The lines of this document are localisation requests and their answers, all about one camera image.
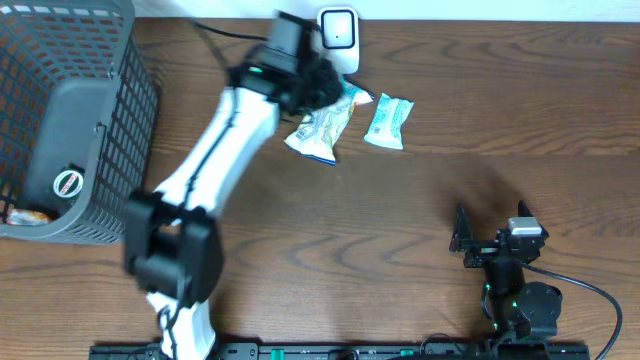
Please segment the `yellow white snack bag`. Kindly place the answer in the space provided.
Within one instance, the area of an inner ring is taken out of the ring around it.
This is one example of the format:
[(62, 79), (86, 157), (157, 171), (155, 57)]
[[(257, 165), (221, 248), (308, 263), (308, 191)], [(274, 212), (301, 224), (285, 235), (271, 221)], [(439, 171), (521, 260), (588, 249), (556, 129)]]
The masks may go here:
[(319, 162), (335, 165), (334, 145), (349, 124), (354, 109), (371, 103), (371, 94), (348, 80), (341, 81), (343, 95), (339, 100), (306, 115), (298, 128), (285, 140), (291, 150)]

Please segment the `green white snack packet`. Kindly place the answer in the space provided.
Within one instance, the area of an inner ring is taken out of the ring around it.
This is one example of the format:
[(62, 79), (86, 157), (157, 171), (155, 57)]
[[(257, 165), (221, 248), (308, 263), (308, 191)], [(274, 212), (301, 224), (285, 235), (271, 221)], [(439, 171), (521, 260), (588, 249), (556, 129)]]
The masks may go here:
[(379, 147), (402, 150), (401, 128), (413, 107), (412, 101), (382, 93), (364, 141)]

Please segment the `dark box round white label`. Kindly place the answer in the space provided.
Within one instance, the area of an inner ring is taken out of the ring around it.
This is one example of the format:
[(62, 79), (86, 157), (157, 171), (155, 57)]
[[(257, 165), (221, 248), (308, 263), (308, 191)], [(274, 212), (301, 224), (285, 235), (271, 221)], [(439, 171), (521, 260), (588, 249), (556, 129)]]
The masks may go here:
[(72, 207), (78, 200), (84, 187), (84, 170), (69, 165), (62, 168), (53, 179), (49, 188), (53, 198), (65, 207)]

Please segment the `clear orange snack packet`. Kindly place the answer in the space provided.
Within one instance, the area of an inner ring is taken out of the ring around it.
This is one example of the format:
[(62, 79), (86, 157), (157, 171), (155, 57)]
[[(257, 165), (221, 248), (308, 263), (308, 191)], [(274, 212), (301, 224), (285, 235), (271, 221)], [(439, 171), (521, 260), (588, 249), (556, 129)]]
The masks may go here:
[(52, 219), (41, 212), (25, 209), (9, 211), (6, 222), (13, 226), (42, 226), (52, 222)]

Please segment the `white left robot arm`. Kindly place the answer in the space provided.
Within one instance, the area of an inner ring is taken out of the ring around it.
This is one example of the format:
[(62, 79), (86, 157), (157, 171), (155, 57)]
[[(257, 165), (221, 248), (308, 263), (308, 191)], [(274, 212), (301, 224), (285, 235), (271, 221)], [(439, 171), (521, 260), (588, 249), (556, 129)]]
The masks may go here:
[(191, 153), (158, 189), (127, 203), (123, 265), (158, 315), (167, 359), (206, 359), (216, 345), (209, 296), (224, 266), (218, 219), (229, 195), (283, 111), (310, 112), (343, 93), (332, 62), (317, 53), (293, 71), (247, 59)]

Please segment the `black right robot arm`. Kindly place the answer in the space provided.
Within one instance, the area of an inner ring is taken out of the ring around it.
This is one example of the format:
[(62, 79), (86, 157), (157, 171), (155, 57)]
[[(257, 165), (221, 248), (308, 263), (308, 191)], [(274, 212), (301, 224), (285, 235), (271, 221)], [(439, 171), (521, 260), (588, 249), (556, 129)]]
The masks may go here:
[(526, 281), (523, 272), (540, 256), (548, 237), (524, 202), (492, 240), (476, 239), (465, 210), (456, 208), (449, 251), (462, 253), (466, 268), (484, 271), (481, 304), (494, 323), (495, 335), (487, 341), (494, 355), (503, 347), (543, 343), (557, 334), (562, 293), (543, 282)]

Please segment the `white barcode scanner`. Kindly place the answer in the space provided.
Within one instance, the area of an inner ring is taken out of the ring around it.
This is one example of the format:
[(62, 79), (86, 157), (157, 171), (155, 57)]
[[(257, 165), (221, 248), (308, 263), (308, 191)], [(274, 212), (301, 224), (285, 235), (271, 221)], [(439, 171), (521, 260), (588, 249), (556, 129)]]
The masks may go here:
[(322, 8), (316, 18), (322, 32), (322, 49), (339, 74), (351, 75), (360, 63), (359, 16), (349, 6)]

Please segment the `dark grey plastic basket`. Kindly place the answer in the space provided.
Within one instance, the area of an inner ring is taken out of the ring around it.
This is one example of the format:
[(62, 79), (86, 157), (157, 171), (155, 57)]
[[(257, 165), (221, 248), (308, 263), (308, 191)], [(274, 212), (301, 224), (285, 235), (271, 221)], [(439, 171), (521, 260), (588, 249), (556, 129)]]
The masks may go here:
[[(110, 244), (143, 183), (158, 94), (133, 37), (129, 0), (1, 4), (1, 233), (27, 241)], [(72, 207), (49, 188), (84, 170)], [(52, 222), (13, 226), (12, 209)]]

